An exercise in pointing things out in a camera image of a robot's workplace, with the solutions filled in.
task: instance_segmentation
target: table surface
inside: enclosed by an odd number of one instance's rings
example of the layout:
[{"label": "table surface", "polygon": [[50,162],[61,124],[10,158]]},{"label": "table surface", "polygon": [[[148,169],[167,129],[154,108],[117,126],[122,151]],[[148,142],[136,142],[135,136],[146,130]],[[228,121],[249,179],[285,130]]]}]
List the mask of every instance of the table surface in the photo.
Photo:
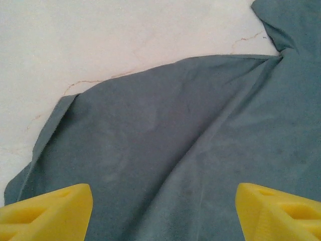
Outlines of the table surface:
[{"label": "table surface", "polygon": [[0,6],[0,206],[64,95],[193,56],[278,52],[253,0],[29,0]]}]

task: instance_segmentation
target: yellow 3d-printed part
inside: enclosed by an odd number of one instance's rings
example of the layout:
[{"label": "yellow 3d-printed part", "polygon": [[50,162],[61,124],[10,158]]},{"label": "yellow 3d-printed part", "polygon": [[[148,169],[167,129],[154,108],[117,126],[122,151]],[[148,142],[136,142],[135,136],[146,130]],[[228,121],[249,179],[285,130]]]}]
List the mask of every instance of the yellow 3d-printed part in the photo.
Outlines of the yellow 3d-printed part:
[{"label": "yellow 3d-printed part", "polygon": [[320,241],[321,203],[241,183],[236,210],[246,241]]},{"label": "yellow 3d-printed part", "polygon": [[0,241],[84,241],[92,210],[87,184],[0,208]]}]

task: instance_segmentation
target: hole in yellow plastic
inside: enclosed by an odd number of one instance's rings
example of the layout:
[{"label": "hole in yellow plastic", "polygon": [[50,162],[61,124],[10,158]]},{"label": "hole in yellow plastic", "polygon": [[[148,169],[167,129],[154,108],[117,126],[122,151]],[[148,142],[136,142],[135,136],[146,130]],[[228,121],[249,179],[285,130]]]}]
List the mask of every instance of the hole in yellow plastic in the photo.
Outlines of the hole in yellow plastic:
[{"label": "hole in yellow plastic", "polygon": [[273,196],[273,195],[274,195],[273,192],[268,191],[268,190],[259,189],[258,191],[259,191],[262,195],[264,195],[264,196]]},{"label": "hole in yellow plastic", "polygon": [[12,210],[9,215],[1,218],[1,223],[31,223],[45,211],[44,208],[28,207],[24,209]]},{"label": "hole in yellow plastic", "polygon": [[321,214],[302,203],[284,203],[280,207],[294,219],[321,219]]}]

